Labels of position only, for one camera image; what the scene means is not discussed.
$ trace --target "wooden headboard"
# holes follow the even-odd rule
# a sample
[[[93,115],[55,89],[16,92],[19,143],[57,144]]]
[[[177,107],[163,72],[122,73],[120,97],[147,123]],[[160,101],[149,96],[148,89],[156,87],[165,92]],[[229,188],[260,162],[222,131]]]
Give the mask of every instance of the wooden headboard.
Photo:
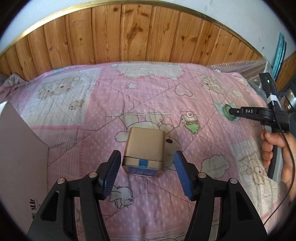
[[[217,21],[170,4],[116,4],[51,16],[7,48],[0,72],[31,80],[69,65],[119,61],[221,64],[259,60],[247,41]]]

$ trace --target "white cable tie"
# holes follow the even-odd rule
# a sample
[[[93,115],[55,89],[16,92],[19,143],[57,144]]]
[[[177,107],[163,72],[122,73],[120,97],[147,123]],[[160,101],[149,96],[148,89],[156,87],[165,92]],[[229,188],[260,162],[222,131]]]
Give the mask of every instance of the white cable tie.
[[[269,104],[271,101],[276,101],[279,104],[279,107],[281,108],[281,103],[279,102],[279,99],[277,98],[276,95],[270,95],[267,98],[267,104]]]

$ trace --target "blue gripper pad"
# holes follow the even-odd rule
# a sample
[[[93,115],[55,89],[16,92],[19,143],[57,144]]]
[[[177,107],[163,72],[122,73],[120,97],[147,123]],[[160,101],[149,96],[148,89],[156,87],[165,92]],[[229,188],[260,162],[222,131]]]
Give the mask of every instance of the blue gripper pad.
[[[106,199],[113,188],[118,170],[121,164],[121,153],[118,150],[114,150],[106,162],[103,171],[99,176],[99,182],[103,185],[103,196]]]
[[[188,172],[188,162],[186,161],[183,153],[181,151],[176,151],[174,154],[174,164],[176,167],[176,171],[181,182],[183,192],[185,196],[187,196],[190,200],[193,199],[192,192],[192,178],[190,177],[190,173]]]

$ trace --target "pink quilt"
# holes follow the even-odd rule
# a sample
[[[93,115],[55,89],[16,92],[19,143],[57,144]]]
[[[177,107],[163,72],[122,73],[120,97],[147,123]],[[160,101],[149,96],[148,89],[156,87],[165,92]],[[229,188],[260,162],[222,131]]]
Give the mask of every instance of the pink quilt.
[[[181,241],[194,204],[184,196],[173,164],[182,150],[212,178],[237,178],[263,220],[278,204],[279,186],[261,164],[259,123],[229,120],[223,106],[265,106],[237,73],[195,64],[133,62],[72,66],[30,82],[13,74],[0,87],[49,146],[48,189],[56,180],[95,171],[115,149],[122,154],[131,127],[166,132],[165,172],[159,178],[119,169],[113,191],[100,202],[111,240]],[[210,240],[215,240],[219,204]],[[76,202],[79,240],[84,240]]]

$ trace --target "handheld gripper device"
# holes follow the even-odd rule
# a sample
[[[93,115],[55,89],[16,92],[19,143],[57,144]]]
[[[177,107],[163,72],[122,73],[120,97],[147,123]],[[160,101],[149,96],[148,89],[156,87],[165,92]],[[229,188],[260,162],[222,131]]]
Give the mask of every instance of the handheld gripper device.
[[[187,233],[180,236],[184,241],[209,240],[217,197],[220,198],[220,220],[216,241],[267,239],[261,218],[237,179],[212,179],[206,173],[199,172],[194,164],[188,163],[181,151],[175,152],[174,163],[184,194],[190,201],[196,201]],[[110,241],[99,200],[105,200],[110,195],[120,164],[121,154],[115,150],[95,172],[72,181],[59,178],[33,219],[27,234],[29,239],[78,241],[74,205],[76,197],[80,198],[85,240]]]
[[[259,74],[262,88],[266,92],[268,108],[262,107],[241,107],[240,109],[227,106],[228,112],[232,116],[247,118],[260,121],[266,131],[276,133],[290,130],[289,115],[286,111],[281,110],[278,100],[277,90],[274,81],[269,73]],[[273,181],[279,183],[281,181],[281,172],[284,161],[281,153],[281,147],[274,146],[273,157],[268,168],[267,176]]]

